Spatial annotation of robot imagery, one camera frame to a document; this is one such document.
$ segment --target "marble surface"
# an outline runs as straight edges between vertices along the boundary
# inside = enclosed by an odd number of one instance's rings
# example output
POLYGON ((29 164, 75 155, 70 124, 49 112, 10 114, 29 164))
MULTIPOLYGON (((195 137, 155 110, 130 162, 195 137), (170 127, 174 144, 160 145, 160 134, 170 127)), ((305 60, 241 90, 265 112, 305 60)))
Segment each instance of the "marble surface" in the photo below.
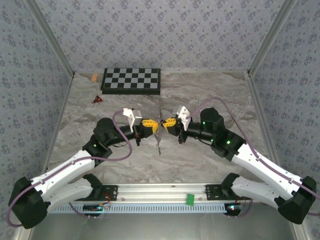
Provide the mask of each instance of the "marble surface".
MULTIPOLYGON (((265 145, 252 106, 247 83, 241 77, 224 73, 167 73, 161 75, 161 95, 101 95, 99 82, 89 77, 75 75, 65 107, 60 131, 48 168, 52 169, 73 156, 90 139, 96 123, 101 118, 111 118, 124 107, 140 110, 144 118, 159 122, 172 116, 177 105, 185 105, 190 112, 205 99, 217 96, 224 99, 244 128, 255 148, 266 155, 265 145), (92 103, 96 95, 103 102, 92 103)), ((240 134, 237 126, 217 101, 207 107, 215 107, 224 117, 227 128, 240 134)), ((128 124, 123 116, 118 124, 128 124)), ((198 114, 194 121, 200 120, 198 114)), ((219 183, 229 173, 257 180, 246 169, 221 158, 201 142, 188 138, 185 144, 159 131, 143 139, 137 147, 132 142, 132 155, 120 162, 104 162, 91 172, 103 183, 219 183)), ((125 156, 128 146, 112 148, 112 158, 125 156)))

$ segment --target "black and white checkerboard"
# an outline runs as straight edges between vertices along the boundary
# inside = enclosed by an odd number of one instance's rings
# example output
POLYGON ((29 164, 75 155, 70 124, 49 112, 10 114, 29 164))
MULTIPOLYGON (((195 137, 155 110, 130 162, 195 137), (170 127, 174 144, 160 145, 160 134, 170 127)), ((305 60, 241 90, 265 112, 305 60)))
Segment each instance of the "black and white checkerboard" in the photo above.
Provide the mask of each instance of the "black and white checkerboard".
POLYGON ((160 94, 160 68, 106 68, 102 94, 160 94))

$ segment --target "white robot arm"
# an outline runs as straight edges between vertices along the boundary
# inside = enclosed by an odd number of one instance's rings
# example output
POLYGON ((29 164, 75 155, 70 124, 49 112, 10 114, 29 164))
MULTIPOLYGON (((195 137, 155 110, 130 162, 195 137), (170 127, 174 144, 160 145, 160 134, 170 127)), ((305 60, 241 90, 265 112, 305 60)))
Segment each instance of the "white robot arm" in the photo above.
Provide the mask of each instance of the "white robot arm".
MULTIPOLYGON (((120 130, 128 140, 135 139, 138 146, 141 139, 148 138, 158 129, 157 122, 142 119, 138 110, 124 108, 123 115, 128 118, 129 125, 120 127, 120 130)), ((102 183, 93 174, 70 182, 97 167, 102 159, 107 159, 112 154, 109 147, 126 140, 110 118, 99 120, 93 133, 82 150, 56 168, 31 180, 22 177, 16 181, 9 200, 9 210, 12 209, 24 228, 36 226, 47 213, 59 206, 101 193, 102 183)))
POLYGON ((314 179, 309 176, 302 179, 254 149, 257 159, 245 139, 226 129, 224 118, 213 107, 201 111, 200 122, 193 122, 185 106, 176 107, 173 115, 163 120, 161 125, 169 134, 178 137, 180 144, 188 137, 207 141, 205 144, 218 156, 246 168, 264 181, 254 182, 230 173, 221 183, 226 196, 236 195, 260 201, 278 209, 282 216, 293 223, 303 222, 316 198, 298 185, 315 192, 317 183, 314 179))

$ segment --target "purple cable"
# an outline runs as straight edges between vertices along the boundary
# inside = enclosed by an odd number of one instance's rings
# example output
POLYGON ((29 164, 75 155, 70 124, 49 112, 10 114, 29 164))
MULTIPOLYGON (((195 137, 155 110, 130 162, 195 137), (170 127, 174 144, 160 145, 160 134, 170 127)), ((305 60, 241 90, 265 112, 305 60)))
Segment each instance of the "purple cable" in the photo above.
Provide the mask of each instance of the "purple cable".
MULTIPOLYGON (((128 143, 128 146, 129 146, 129 153, 124 156, 124 157, 120 157, 120 158, 103 158, 103 157, 98 157, 98 156, 85 156, 85 157, 81 157, 81 158, 78 158, 76 160, 74 160, 73 162, 74 163, 77 163, 79 161, 82 161, 82 160, 87 160, 87 159, 92 159, 92 160, 102 160, 102 161, 108 161, 108 162, 116 162, 116 161, 121 161, 121 160, 125 160, 127 159, 128 157, 130 157, 130 155, 132 154, 132 146, 131 146, 131 143, 129 141, 129 139, 126 137, 126 135, 121 131, 120 127, 118 127, 117 123, 116 123, 116 115, 118 114, 121 114, 123 113, 123 110, 120 110, 120 111, 116 111, 113 116, 112 116, 112 122, 115 126, 115 129, 118 130, 118 132, 121 134, 121 136, 123 137, 123 139, 128 143)), ((45 177, 42 181, 43 183, 48 181, 49 179, 51 179, 52 177, 54 177, 55 175, 57 175, 58 173, 60 173, 61 171, 63 171, 64 169, 66 169, 67 167, 73 165, 71 162, 69 162, 68 164, 66 164, 65 166, 63 166, 62 168, 58 169, 57 171, 55 171, 54 173, 52 173, 51 175, 45 177)), ((23 196, 26 192, 28 192, 29 190, 35 188, 36 186, 40 185, 41 183, 40 182, 37 182, 29 187, 27 187, 25 190, 23 190, 22 192, 20 192, 16 197, 15 199, 12 201, 12 203, 10 204, 9 208, 8 208, 8 211, 6 212, 6 222, 8 223, 8 225, 10 227, 13 227, 13 228, 19 228, 22 226, 22 224, 14 224, 11 222, 10 220, 10 213, 12 211, 12 208, 13 206, 16 204, 16 202, 21 198, 21 196, 23 196)))
POLYGON ((71 202, 69 202, 69 205, 70 205, 70 207, 72 208, 72 210, 73 210, 76 214, 78 214, 79 216, 84 217, 84 218, 86 218, 86 219, 88 218, 88 216, 86 216, 85 214, 79 212, 79 211, 71 204, 71 202))
POLYGON ((253 203, 254 203, 254 200, 251 199, 250 204, 249 204, 249 207, 247 208, 247 210, 245 211, 245 213, 244 213, 244 214, 241 214, 240 216, 237 216, 237 218, 242 218, 242 217, 248 215, 249 212, 250 212, 250 210, 252 209, 253 203))
MULTIPOLYGON (((218 100, 219 102, 221 102, 223 104, 223 106, 225 107, 225 109, 228 111, 229 115, 231 116, 232 120, 234 121, 234 123, 236 124, 236 126, 238 127, 238 129, 240 130, 241 134, 243 135, 244 139, 246 140, 251 152, 253 153, 253 155, 256 157, 256 159, 258 159, 264 166, 266 166, 268 169, 270 169, 271 171, 273 171, 274 173, 278 174, 280 177, 284 178, 285 180, 294 183, 295 185, 297 185, 298 187, 302 188, 303 190, 307 191, 308 193, 312 194, 313 196, 315 196, 318 200, 320 200, 320 195, 318 195, 317 193, 315 193, 314 191, 310 190, 309 188, 303 186, 302 184, 300 184, 299 182, 292 180, 291 178, 287 177, 286 175, 282 174, 281 172, 279 172, 278 170, 274 169, 273 167, 271 167, 270 165, 268 165, 265 161, 263 161, 257 154, 257 152, 255 151, 251 141, 248 139, 247 135, 245 134, 244 130, 241 128, 241 126, 239 125, 238 121, 236 120, 236 117, 234 116, 234 114, 231 112, 231 110, 229 109, 229 107, 227 106, 226 102, 223 101, 220 97, 217 96, 212 96, 210 98, 208 98, 207 100, 205 100, 193 113, 190 114, 190 116, 187 116, 186 119, 190 119, 192 118, 194 115, 197 114, 197 112, 199 112, 199 110, 208 102, 210 102, 211 100, 218 100)), ((320 213, 308 213, 308 215, 311 216, 320 216, 320 213)))

